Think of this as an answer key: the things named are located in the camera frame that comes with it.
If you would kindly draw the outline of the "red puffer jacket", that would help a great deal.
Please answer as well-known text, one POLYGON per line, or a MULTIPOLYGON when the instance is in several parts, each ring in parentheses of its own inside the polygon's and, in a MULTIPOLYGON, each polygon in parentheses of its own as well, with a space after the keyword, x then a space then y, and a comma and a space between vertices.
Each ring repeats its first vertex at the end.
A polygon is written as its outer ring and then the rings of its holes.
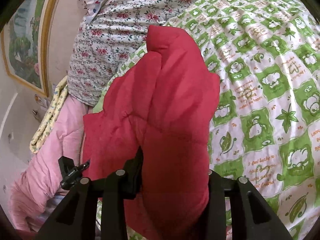
POLYGON ((209 123, 220 77, 180 28, 152 25, 147 53, 108 89, 103 109, 84 116, 86 175, 105 178, 144 155, 142 188, 125 202, 130 228, 147 239, 195 239, 209 199, 209 123))

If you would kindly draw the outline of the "pink quilt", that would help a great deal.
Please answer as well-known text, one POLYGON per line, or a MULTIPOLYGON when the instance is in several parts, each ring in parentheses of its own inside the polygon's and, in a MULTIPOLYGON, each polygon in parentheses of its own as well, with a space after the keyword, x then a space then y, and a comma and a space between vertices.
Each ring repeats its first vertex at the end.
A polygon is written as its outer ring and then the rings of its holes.
POLYGON ((27 169, 13 182, 9 198, 9 214, 14 227, 31 231, 27 219, 43 214, 47 201, 61 190, 58 159, 73 159, 79 165, 84 135, 83 116, 88 106, 71 95, 65 99, 52 131, 27 169))

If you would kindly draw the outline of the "yellow floral folded blanket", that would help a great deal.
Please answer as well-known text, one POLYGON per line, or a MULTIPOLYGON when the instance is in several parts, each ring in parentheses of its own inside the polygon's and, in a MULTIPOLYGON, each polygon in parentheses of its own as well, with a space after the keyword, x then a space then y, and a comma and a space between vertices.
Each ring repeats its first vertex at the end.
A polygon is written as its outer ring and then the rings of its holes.
POLYGON ((56 85, 52 101, 40 122, 40 125, 33 135, 29 148, 31 153, 37 154, 44 142, 50 135, 55 122, 61 112, 61 108, 68 95, 67 75, 56 85))

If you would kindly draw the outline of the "floral white quilt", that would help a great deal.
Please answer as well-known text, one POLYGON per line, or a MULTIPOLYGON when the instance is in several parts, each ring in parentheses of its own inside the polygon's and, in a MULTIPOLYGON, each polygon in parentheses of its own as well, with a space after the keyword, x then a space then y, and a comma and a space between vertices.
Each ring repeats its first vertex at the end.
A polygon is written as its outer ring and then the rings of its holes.
POLYGON ((91 23, 82 20, 73 44, 68 91, 95 106, 118 68, 145 41, 150 25, 163 25, 197 0, 107 0, 91 23))

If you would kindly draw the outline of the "gold framed painting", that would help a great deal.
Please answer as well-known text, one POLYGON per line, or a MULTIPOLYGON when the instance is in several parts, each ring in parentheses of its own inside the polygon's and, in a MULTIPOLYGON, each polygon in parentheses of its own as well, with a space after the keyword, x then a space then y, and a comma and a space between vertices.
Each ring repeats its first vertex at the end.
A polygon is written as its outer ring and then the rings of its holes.
POLYGON ((24 0, 1 31, 7 75, 42 96, 49 96, 48 50, 58 0, 24 0))

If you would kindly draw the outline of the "green checkered bed sheet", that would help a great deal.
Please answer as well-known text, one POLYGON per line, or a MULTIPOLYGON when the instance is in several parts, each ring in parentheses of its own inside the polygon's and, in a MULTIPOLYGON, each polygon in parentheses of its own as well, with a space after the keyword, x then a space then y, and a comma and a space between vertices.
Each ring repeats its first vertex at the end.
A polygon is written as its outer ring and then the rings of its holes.
POLYGON ((317 239, 319 24, 300 0, 197 0, 166 24, 221 79, 210 167, 249 179, 293 239, 317 239))

